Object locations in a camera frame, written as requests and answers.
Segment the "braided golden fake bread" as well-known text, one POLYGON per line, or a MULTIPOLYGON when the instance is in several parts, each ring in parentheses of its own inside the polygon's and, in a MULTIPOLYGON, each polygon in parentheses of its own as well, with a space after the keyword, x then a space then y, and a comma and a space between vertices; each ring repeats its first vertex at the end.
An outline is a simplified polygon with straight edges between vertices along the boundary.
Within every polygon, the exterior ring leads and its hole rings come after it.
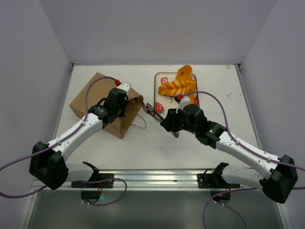
POLYGON ((195 80, 175 80, 159 86, 158 93, 163 96, 175 97, 178 94, 187 94, 195 90, 195 80))

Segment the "metal tongs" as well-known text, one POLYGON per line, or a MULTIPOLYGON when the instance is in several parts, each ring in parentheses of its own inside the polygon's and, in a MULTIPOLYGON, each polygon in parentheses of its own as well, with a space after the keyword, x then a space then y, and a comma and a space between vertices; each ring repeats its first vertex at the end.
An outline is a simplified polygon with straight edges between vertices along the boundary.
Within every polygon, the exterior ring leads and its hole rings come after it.
POLYGON ((167 132, 171 133, 175 138, 179 137, 179 129, 174 126, 174 122, 171 116, 169 118, 163 118, 149 103, 143 103, 142 108, 148 115, 153 117, 167 132))

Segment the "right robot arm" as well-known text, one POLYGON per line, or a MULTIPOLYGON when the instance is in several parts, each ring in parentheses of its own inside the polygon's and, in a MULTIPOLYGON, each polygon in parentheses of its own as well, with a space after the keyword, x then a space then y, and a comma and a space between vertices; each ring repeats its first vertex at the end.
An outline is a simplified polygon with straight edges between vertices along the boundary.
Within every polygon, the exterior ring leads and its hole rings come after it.
POLYGON ((207 120, 203 110, 194 104, 169 109, 161 126, 172 133, 181 130, 192 133, 201 144, 228 153, 248 165, 236 168, 221 162, 211 174, 200 176, 210 188, 244 185, 261 190, 271 200, 283 204, 298 180, 291 157, 278 157, 246 143, 229 133, 226 127, 207 120))

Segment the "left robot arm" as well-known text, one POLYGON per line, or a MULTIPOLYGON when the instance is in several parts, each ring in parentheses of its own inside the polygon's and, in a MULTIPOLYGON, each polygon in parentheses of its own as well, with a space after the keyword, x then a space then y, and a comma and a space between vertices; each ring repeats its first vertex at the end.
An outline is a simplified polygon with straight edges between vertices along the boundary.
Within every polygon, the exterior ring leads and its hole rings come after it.
POLYGON ((92 106, 87 114, 61 136, 44 144, 38 142, 32 151, 29 173, 52 190, 65 182, 78 182, 88 187, 100 180, 99 170, 88 162, 68 164, 71 154, 93 134, 105 128, 118 117, 125 116, 129 83, 110 90, 106 98, 92 106))

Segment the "orange fake bread loaf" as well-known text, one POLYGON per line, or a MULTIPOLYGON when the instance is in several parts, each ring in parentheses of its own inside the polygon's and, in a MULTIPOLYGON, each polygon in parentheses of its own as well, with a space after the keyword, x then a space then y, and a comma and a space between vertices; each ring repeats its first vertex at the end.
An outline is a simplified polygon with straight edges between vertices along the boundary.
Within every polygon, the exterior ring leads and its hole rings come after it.
POLYGON ((187 95, 190 99, 190 104, 197 104, 196 101, 195 101, 195 96, 194 94, 189 94, 187 95))

